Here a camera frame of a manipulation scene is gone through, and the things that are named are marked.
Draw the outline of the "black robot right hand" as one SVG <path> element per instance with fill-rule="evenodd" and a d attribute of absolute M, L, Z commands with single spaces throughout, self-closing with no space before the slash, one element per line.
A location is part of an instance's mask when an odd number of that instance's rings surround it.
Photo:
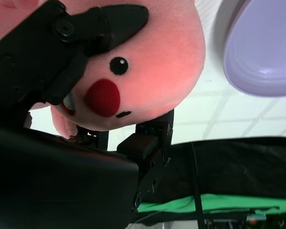
<path fill-rule="evenodd" d="M 58 105 L 90 56 L 147 23 L 143 5 L 69 15 L 50 0 L 0 40 L 0 229 L 124 229 L 170 161 L 174 112 L 138 124 L 117 152 L 108 136 L 79 129 L 72 141 L 25 128 L 38 102 Z"/>

